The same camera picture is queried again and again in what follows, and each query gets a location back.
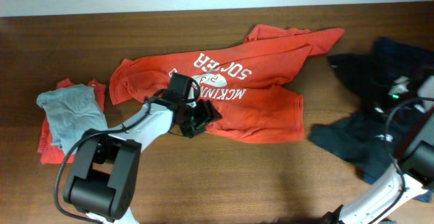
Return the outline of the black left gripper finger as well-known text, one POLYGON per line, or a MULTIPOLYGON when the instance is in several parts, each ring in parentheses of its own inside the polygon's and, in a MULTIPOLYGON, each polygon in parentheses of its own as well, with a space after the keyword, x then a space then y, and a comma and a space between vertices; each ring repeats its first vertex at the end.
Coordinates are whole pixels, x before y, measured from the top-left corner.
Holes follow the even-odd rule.
POLYGON ((184 135, 193 138, 206 131, 206 126, 211 121, 209 119, 190 119, 184 123, 184 135))
POLYGON ((203 122, 210 124, 222 119, 222 115, 213 106, 210 100, 203 100, 203 122))

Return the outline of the red soccer t-shirt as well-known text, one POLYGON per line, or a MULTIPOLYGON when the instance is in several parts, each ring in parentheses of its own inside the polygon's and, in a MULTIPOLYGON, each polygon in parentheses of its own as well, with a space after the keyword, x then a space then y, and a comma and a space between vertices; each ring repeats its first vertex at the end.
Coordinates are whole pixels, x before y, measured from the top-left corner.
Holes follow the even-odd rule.
POLYGON ((235 47, 125 59, 111 75, 110 98, 114 105, 143 101, 179 73, 196 80, 200 97, 222 116, 207 126, 208 133, 244 143, 299 141, 304 138, 303 97, 284 85, 308 57, 326 54, 344 33, 258 24, 235 47))

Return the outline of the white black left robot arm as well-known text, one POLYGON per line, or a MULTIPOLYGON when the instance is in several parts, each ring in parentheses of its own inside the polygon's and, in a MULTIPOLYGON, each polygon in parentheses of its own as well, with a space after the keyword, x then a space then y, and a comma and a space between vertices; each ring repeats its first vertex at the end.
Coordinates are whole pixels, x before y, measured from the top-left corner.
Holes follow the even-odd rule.
POLYGON ((75 146, 63 199, 91 223, 136 223, 134 197, 140 154, 159 136, 180 126, 193 138, 221 119, 208 100, 188 104, 152 98, 123 124, 107 131, 90 129, 75 146))

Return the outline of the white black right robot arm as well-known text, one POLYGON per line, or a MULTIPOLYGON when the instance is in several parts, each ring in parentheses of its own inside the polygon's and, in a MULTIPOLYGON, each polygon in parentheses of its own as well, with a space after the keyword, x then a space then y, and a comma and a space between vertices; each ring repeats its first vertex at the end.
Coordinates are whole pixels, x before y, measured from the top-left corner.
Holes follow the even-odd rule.
POLYGON ((372 184, 356 200, 326 213, 322 223, 384 223, 401 205, 433 190, 433 78, 416 97, 379 113, 383 122, 356 113, 315 126, 311 141, 354 164, 372 184))

